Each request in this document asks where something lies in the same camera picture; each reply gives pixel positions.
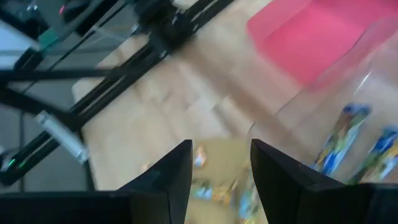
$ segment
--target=toy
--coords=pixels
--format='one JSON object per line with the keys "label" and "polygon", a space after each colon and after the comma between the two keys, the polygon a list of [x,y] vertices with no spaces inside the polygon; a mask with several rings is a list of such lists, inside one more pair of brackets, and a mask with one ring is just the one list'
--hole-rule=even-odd
{"label": "toy", "polygon": [[254,224],[256,221],[256,214],[259,209],[259,196],[251,169],[247,170],[246,183],[239,201],[239,223],[240,224]]}
{"label": "toy", "polygon": [[196,168],[202,168],[207,160],[205,148],[203,146],[198,146],[193,151],[193,166]]}
{"label": "toy", "polygon": [[315,170],[329,175],[338,167],[354,143],[360,125],[370,112],[369,105],[350,103],[343,108],[330,137],[315,161]]}
{"label": "toy", "polygon": [[225,182],[221,185],[211,185],[206,179],[192,179],[191,194],[195,198],[221,202],[224,205],[232,205],[234,190],[237,180],[230,183]]}
{"label": "toy", "polygon": [[398,162],[397,137],[398,127],[384,128],[383,134],[348,183],[374,182],[385,178]]}

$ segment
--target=wooden floor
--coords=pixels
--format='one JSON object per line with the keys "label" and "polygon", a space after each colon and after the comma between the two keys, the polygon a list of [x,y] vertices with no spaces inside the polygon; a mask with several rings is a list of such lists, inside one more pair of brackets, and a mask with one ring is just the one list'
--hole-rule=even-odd
{"label": "wooden floor", "polygon": [[[246,33],[246,21],[268,2],[235,0],[84,127],[98,189],[122,186],[184,139],[246,139],[255,121],[271,119],[299,92],[259,58]],[[100,66],[123,63],[145,42],[127,40]],[[98,82],[78,82],[76,99]],[[284,131],[273,126],[271,136]]]}

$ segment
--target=clear plastic container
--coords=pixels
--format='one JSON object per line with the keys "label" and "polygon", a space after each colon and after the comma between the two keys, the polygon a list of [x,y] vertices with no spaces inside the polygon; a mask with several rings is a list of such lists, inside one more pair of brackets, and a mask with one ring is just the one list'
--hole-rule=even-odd
{"label": "clear plastic container", "polygon": [[398,13],[390,0],[274,0],[248,21],[257,51],[308,85],[366,29]]}
{"label": "clear plastic container", "polygon": [[[372,113],[331,177],[346,182],[384,127],[398,125],[398,20],[373,24],[355,46],[288,102],[272,121],[257,121],[249,139],[259,138],[311,166],[348,103],[366,103]],[[398,169],[382,180],[398,182]]]}

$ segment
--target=metal rod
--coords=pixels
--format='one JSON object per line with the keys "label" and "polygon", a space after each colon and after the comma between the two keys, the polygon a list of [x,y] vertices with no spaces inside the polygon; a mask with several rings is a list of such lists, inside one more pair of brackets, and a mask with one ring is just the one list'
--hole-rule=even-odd
{"label": "metal rod", "polygon": [[[200,0],[200,2],[209,2],[209,0]],[[206,8],[205,12],[202,12],[202,10],[199,10],[199,7],[197,7],[195,10],[198,12],[201,12],[201,16],[196,17],[195,19],[192,19],[193,26],[198,26],[201,27],[203,24],[206,24],[209,20],[211,20],[213,17],[216,16],[217,13],[222,11],[229,3],[233,2],[233,0],[218,0],[217,2],[211,1],[211,6]],[[197,31],[197,28],[192,29],[192,27],[188,27],[188,30],[186,30],[183,33],[182,37],[179,37],[178,39],[181,41],[187,40],[192,34],[194,34]],[[89,121],[92,117],[94,117],[96,114],[98,114],[103,108],[108,106],[116,97],[118,97],[124,90],[126,90],[129,86],[131,86],[134,82],[136,82],[141,76],[143,76],[146,71],[150,70],[153,66],[157,65],[160,61],[162,61],[163,58],[160,58],[156,53],[155,50],[150,49],[150,54],[147,55],[146,57],[139,57],[135,58],[134,60],[128,60],[123,66],[136,66],[136,65],[142,65],[142,69],[134,73],[134,75],[126,75],[124,76],[122,82],[119,82],[117,85],[113,85],[111,90],[104,90],[106,92],[105,95],[101,97],[100,100],[96,101],[91,105],[88,109],[86,108],[79,108],[80,110],[84,111],[80,115],[81,119],[81,125]],[[98,96],[100,97],[103,93],[96,93],[91,96]],[[79,127],[73,127],[71,128],[71,131],[78,131]],[[34,143],[38,142],[45,142],[47,140],[46,136],[43,135],[43,133],[34,140]],[[15,165],[12,167],[10,166],[10,169],[6,171],[6,173],[2,174],[2,180],[3,182],[7,182],[8,184],[14,183],[18,178],[26,174],[31,168],[33,168],[35,165],[37,165],[42,159],[44,159],[46,156],[48,156],[54,149],[56,149],[59,146],[58,142],[55,141],[54,139],[50,139],[45,145],[39,146],[40,148],[37,150],[36,153],[30,154],[27,153],[25,154],[25,157],[19,157],[19,161],[15,162]],[[32,148],[27,148],[26,151],[35,151],[37,148],[32,149]]]}
{"label": "metal rod", "polygon": [[[83,136],[83,133],[81,132],[81,130],[77,131],[77,135],[80,138],[80,140],[85,143],[85,139]],[[86,185],[87,185],[87,189],[90,192],[95,191],[95,184],[94,184],[94,178],[93,178],[93,174],[91,173],[91,166],[90,166],[90,160],[86,161],[84,164],[84,169],[86,172]]]}
{"label": "metal rod", "polygon": [[[118,14],[120,11],[122,11],[122,9],[124,9],[124,7],[126,6],[126,4],[123,4],[122,6],[120,6],[117,10],[115,10],[111,15],[109,15],[103,22],[101,22],[100,24],[98,24],[98,27],[102,27],[103,25],[105,25],[107,22],[109,22],[116,14]],[[65,53],[65,55],[63,55],[62,57],[60,57],[51,67],[49,67],[49,70],[52,70],[53,68],[55,68],[59,63],[61,63],[65,58],[67,58],[70,54],[72,54],[72,52],[74,52],[77,48],[80,47],[81,44],[84,43],[84,41],[88,40],[92,35],[95,34],[94,30],[89,31],[89,33],[87,33],[83,38],[81,38],[81,40],[79,41],[79,43],[77,43],[74,47],[72,47],[70,50],[68,50],[67,53]]]}
{"label": "metal rod", "polygon": [[18,93],[7,87],[0,87],[0,103],[16,109],[20,109],[34,116],[38,115],[41,111],[44,110],[54,114],[58,119],[66,122],[66,124],[70,124],[69,126],[76,125],[77,116],[74,116],[71,113],[67,113],[66,111],[63,111],[54,105],[44,103],[31,96]]}
{"label": "metal rod", "polygon": [[187,12],[185,13],[187,17],[194,18],[198,13],[202,12],[208,5],[210,5],[214,0],[201,0],[195,2]]}
{"label": "metal rod", "polygon": [[52,71],[27,71],[27,70],[0,70],[0,82],[29,82],[42,80],[65,80],[78,78],[97,78],[107,76],[119,76],[112,69],[86,69],[86,70],[52,70]]}
{"label": "metal rod", "polygon": [[[142,63],[145,57],[148,57],[149,52],[151,52],[151,48],[148,45],[143,46],[140,50],[138,50],[131,58],[125,61],[121,67],[128,67],[132,62],[140,61]],[[96,88],[91,90],[86,96],[84,96],[77,104],[73,105],[69,112],[74,114],[80,114],[85,109],[92,104],[92,102],[101,98],[101,95],[109,90],[110,87],[116,83],[116,79],[107,78],[103,80]],[[15,163],[9,166],[9,169],[14,169],[17,167],[17,164],[22,162],[27,156],[34,153],[40,146],[42,146],[45,142],[47,142],[51,136],[46,132],[42,132],[36,138],[34,138],[26,147],[20,150],[16,155],[14,155],[13,159],[15,159]]]}
{"label": "metal rod", "polygon": [[[91,15],[93,13],[93,11],[99,7],[104,7],[105,5],[107,5],[107,7],[109,6],[108,3],[109,2],[105,2],[108,0],[104,0],[103,2],[101,2],[99,5],[95,6],[95,7],[89,7],[85,12],[83,12],[80,16],[78,16],[77,18],[80,17],[80,19],[75,19],[74,21],[72,21],[71,23],[69,23],[69,26],[67,26],[67,28],[63,31],[63,33],[60,35],[59,38],[57,38],[56,40],[54,40],[53,42],[49,43],[47,46],[44,47],[43,51],[46,51],[47,49],[53,47],[54,45],[56,45],[57,43],[59,43],[60,41],[65,40],[71,33],[75,32],[77,28],[79,28],[81,21],[85,19],[91,19],[93,18],[93,16]],[[117,13],[119,13],[127,4],[123,4],[121,7],[119,7],[115,12],[113,12],[109,17],[107,17],[102,23],[100,23],[98,26],[103,26],[104,24],[106,24],[109,20],[111,20]],[[87,33],[86,36],[84,36],[80,42],[77,44],[77,47],[79,47],[82,44],[82,41],[87,40],[91,35],[93,35],[95,33],[95,31],[92,31],[92,33]]]}

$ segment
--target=black metal frame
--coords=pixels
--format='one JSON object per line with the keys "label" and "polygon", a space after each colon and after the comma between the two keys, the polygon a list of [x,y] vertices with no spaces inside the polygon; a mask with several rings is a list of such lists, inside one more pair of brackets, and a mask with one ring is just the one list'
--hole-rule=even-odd
{"label": "black metal frame", "polygon": [[[233,0],[199,0],[182,14],[186,23],[178,31],[177,36],[164,40],[162,36],[153,37],[152,34],[152,41],[149,41],[139,49],[121,66],[110,70],[65,72],[0,71],[0,103],[21,109],[34,116],[45,110],[54,114],[65,126],[71,131],[78,133],[81,137],[81,128],[91,118],[108,106],[152,67],[161,62],[168,54],[181,47],[199,28],[204,26],[231,2]],[[165,41],[167,50],[160,54],[159,46],[156,42],[163,44]],[[71,49],[60,61],[65,59],[77,47]],[[62,111],[55,106],[43,103],[33,97],[25,96],[7,87],[9,82],[83,77],[105,77],[105,79],[68,111]],[[13,184],[58,146],[59,143],[56,140],[51,138],[46,132],[42,132],[12,157],[8,169],[0,172],[0,181],[5,185]]]}

